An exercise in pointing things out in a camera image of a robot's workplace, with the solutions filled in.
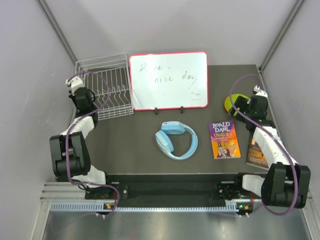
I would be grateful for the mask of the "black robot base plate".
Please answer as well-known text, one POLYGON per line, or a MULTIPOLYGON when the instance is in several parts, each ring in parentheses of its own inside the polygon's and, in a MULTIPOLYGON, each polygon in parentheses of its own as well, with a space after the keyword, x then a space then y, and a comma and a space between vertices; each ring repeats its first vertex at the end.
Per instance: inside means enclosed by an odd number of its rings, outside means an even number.
POLYGON ((242 173, 118 174, 107 176, 107 183, 117 188, 120 206, 181 207, 218 205, 225 200, 256 196, 243 188, 243 176, 242 173))

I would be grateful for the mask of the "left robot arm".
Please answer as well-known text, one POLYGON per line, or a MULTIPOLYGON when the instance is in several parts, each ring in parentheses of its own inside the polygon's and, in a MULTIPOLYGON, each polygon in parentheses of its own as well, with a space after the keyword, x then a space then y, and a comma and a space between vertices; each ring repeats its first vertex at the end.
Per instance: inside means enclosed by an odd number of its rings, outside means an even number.
POLYGON ((91 164, 85 142, 98 123, 97 107, 94 104, 96 96, 88 88, 80 87, 69 98, 76 107, 75 119, 67 130, 49 139, 53 173, 59 180, 67 181, 69 168, 73 181, 94 183, 89 187, 96 188, 97 194, 102 198, 109 198, 114 187, 107 182, 106 173, 91 164))

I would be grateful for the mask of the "lime green plate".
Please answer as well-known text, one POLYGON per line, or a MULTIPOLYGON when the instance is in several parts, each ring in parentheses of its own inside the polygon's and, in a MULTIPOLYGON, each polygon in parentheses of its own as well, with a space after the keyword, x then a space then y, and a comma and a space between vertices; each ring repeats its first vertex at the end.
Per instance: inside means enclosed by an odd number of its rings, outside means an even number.
MULTIPOLYGON (((236 94, 232 94, 231 95, 231 98, 232 98, 232 101, 236 99, 237 96, 242 96, 242 97, 248 97, 246 95, 243 95, 243 94, 240 94, 240 93, 236 93, 236 94)), ((230 100, 230 97, 228 96, 225 100, 224 100, 224 108, 231 108, 233 107, 232 103, 231 103, 231 100, 230 100)))

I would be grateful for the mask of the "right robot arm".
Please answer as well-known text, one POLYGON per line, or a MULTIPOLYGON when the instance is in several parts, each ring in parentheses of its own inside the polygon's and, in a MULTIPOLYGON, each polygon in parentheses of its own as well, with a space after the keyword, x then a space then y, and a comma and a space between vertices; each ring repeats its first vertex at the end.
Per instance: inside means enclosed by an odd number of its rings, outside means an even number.
POLYGON ((300 165, 284 147, 274 122, 267 118, 269 108, 265 92, 251 97, 231 94, 225 99, 228 115, 245 123, 250 137, 258 144, 267 164, 265 177, 243 174, 242 180, 233 185, 233 192, 245 198, 251 192, 261 197, 264 206, 302 209, 307 202, 311 170, 300 165))

